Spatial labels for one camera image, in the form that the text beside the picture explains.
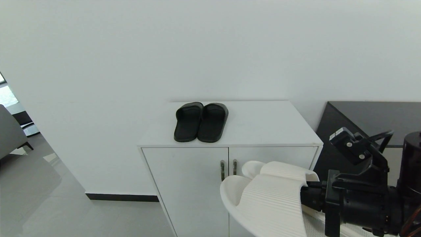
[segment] black baseboard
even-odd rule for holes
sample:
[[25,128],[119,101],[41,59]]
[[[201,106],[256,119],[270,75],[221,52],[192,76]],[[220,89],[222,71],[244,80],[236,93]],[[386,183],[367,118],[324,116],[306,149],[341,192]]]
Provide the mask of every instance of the black baseboard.
[[127,194],[86,194],[91,200],[126,201],[126,202],[159,202],[153,195],[127,195]]

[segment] cabinet top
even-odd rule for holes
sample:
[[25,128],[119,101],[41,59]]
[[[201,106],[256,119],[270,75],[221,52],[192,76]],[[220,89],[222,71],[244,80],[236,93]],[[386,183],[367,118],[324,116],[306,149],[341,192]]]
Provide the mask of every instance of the cabinet top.
[[228,101],[222,137],[216,143],[173,138],[176,111],[185,102],[168,103],[143,134],[138,147],[320,146],[323,142],[289,101]]

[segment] white cabinet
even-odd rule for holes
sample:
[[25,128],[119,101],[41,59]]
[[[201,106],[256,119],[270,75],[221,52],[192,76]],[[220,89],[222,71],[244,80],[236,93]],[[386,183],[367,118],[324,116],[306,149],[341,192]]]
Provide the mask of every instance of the white cabinet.
[[221,161],[228,171],[228,148],[143,148],[143,153],[177,236],[226,236],[228,212],[219,186]]
[[233,175],[233,162],[237,162],[238,175],[242,164],[250,160],[312,169],[321,151],[322,141],[288,101],[222,103],[229,116],[216,143],[173,140],[175,112],[184,103],[163,108],[138,143],[177,237],[252,237],[230,219],[220,198],[221,179]]

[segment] gray chair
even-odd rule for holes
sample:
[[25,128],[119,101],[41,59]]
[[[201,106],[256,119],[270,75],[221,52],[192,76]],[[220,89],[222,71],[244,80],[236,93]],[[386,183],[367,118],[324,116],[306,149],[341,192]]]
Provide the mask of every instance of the gray chair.
[[19,123],[3,105],[0,105],[0,159],[24,145],[33,150]]

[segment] cabinet door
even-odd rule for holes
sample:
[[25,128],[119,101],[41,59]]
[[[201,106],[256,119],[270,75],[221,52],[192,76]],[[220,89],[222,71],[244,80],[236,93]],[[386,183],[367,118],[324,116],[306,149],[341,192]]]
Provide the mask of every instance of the cabinet door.
[[[247,161],[268,163],[280,161],[306,169],[310,168],[317,147],[236,147],[229,148],[229,175],[233,175],[233,161],[237,161],[237,175]],[[234,218],[229,217],[229,237],[253,237]]]
[[228,237],[221,201],[221,160],[228,148],[143,148],[164,211],[178,237]]

